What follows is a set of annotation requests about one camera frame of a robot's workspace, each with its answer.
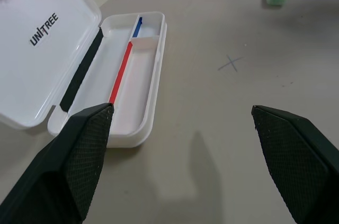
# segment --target unitree logo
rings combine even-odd
[[[44,37],[48,35],[49,29],[52,27],[52,25],[55,24],[55,22],[58,20],[57,14],[53,13],[50,18],[41,26],[37,27],[37,32],[32,36],[30,39],[30,42],[35,47],[38,42]]]

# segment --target gray table surface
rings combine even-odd
[[[168,30],[153,131],[108,150],[86,223],[294,223],[251,107],[305,116],[339,146],[337,1],[108,0],[103,19],[160,11]]]

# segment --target black foam strip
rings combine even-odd
[[[93,40],[90,48],[88,49],[84,59],[80,63],[77,71],[75,72],[72,80],[69,83],[69,86],[66,90],[66,93],[63,97],[63,99],[60,102],[60,107],[65,112],[68,112],[70,106],[73,104],[74,98],[81,86],[81,83],[84,80],[84,77],[86,76],[86,73],[94,59],[94,56],[101,44],[102,38],[104,37],[101,28],[99,29],[99,32],[97,33],[95,39]]]

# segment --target red stick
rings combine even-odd
[[[111,97],[110,97],[110,100],[109,100],[109,102],[112,103],[112,104],[114,104],[115,98],[117,97],[118,90],[119,90],[119,87],[120,87],[120,83],[121,83],[121,80],[122,80],[122,76],[123,76],[123,73],[126,69],[126,64],[127,64],[129,55],[130,55],[131,50],[132,50],[132,46],[133,46],[132,42],[129,42],[128,45],[127,45],[126,52],[123,55],[122,63],[121,63],[117,78],[115,80],[113,90],[112,90],[112,93],[111,93]]]

